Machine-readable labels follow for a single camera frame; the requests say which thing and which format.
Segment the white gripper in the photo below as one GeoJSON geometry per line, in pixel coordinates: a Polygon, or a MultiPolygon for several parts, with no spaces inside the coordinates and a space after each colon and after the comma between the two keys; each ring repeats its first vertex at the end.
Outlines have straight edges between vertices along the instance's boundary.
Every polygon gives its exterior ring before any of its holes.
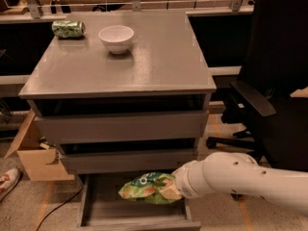
{"type": "Polygon", "coordinates": [[[169,200],[179,200],[183,196],[188,199],[198,198],[200,194],[192,187],[189,180],[189,171],[194,165],[194,162],[183,164],[172,172],[175,177],[166,182],[166,184],[159,190],[159,193],[169,200]]]}

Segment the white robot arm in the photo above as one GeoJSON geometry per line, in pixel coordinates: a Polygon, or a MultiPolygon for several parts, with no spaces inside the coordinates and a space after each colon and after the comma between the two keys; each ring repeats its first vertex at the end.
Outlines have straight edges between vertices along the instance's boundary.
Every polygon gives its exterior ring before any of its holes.
{"type": "Polygon", "coordinates": [[[261,167],[243,153],[215,152],[173,172],[160,193],[166,199],[199,198],[208,193],[260,197],[308,216],[308,173],[261,167]]]}

